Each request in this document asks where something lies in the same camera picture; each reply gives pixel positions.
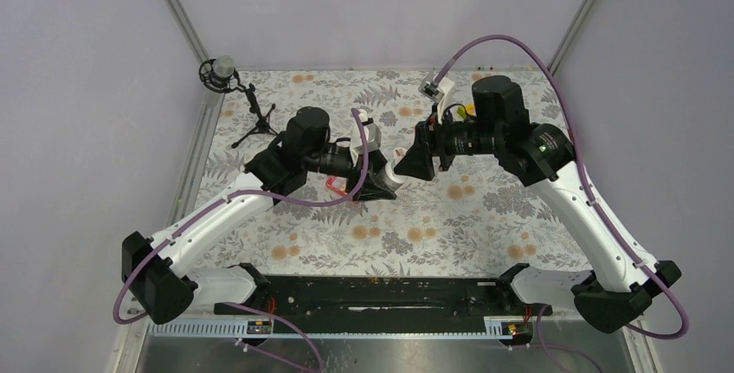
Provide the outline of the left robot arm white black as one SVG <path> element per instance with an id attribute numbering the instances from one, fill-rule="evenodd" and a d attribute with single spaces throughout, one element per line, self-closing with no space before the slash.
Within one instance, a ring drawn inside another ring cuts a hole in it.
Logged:
<path id="1" fill-rule="evenodd" d="M 121 244 L 124 285 L 114 303 L 114 320 L 126 323 L 120 309 L 128 293 L 157 325 L 171 322 L 191 306 L 234 302 L 246 312 L 260 312 L 269 292 L 253 270 L 193 268 L 223 236 L 278 203 L 317 208 L 396 199 L 405 177 L 397 175 L 394 163 L 381 153 L 377 124 L 362 110 L 351 113 L 351 135 L 332 142 L 328 113 L 313 106 L 299 109 L 285 131 L 247 162 L 220 194 L 150 237 L 128 235 Z M 323 203 L 293 198 L 309 173 L 345 179 L 346 194 Z"/>

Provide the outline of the red pill organizer box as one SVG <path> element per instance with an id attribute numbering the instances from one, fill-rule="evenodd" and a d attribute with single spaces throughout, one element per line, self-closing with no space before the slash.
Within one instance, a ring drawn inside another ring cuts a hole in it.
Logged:
<path id="1" fill-rule="evenodd" d="M 325 187 L 336 196 L 346 196 L 349 192 L 347 183 L 344 177 L 328 176 L 325 180 Z"/>

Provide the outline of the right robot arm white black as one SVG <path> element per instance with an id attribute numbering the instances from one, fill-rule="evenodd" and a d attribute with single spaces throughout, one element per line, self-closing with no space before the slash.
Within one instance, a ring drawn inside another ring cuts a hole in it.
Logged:
<path id="1" fill-rule="evenodd" d="M 501 310 L 567 308 L 598 331 L 612 333 L 630 325 L 680 278 L 678 266 L 650 254 L 582 178 L 565 133 L 531 121 L 517 83 L 503 75 L 474 82 L 474 111 L 462 120 L 449 115 L 451 80 L 429 75 L 419 89 L 433 101 L 432 111 L 416 124 L 414 143 L 394 172 L 430 181 L 458 156 L 493 155 L 552 210 L 589 261 L 590 270 L 575 273 L 517 264 L 498 277 Z"/>

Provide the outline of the white dark pill bottle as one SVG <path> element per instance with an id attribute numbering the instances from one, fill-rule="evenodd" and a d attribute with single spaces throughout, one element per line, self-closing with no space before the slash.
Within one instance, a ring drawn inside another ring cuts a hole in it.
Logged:
<path id="1" fill-rule="evenodd" d="M 382 183 L 393 191 L 399 190 L 407 182 L 407 178 L 405 176 L 395 173 L 394 165 L 392 163 L 387 163 L 380 170 L 378 176 Z"/>

